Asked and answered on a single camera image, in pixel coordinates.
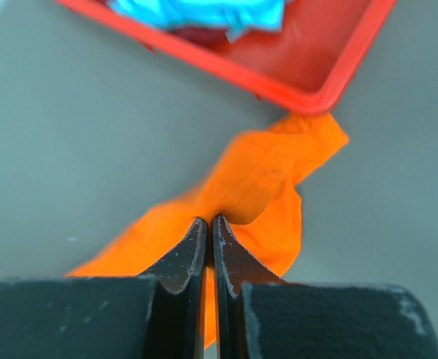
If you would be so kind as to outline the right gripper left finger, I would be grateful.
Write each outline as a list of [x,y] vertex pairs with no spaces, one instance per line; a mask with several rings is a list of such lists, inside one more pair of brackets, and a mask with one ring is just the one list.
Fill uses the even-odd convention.
[[203,358],[207,222],[186,235],[142,274],[157,281],[148,310],[145,358]]

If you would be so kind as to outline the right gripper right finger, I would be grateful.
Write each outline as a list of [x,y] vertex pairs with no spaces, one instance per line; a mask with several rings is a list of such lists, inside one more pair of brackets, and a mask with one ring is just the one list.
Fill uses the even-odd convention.
[[223,215],[213,221],[219,358],[289,358],[289,283],[244,248]]

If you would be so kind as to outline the orange t shirt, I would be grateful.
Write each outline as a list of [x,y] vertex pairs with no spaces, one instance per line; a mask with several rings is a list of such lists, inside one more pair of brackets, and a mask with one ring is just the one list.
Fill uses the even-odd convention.
[[296,186],[348,137],[334,117],[291,114],[242,132],[207,178],[149,209],[92,260],[55,280],[0,282],[0,358],[145,358],[157,281],[142,274],[195,218],[207,222],[204,349],[216,341],[213,221],[223,215],[238,242],[281,277],[301,248]]

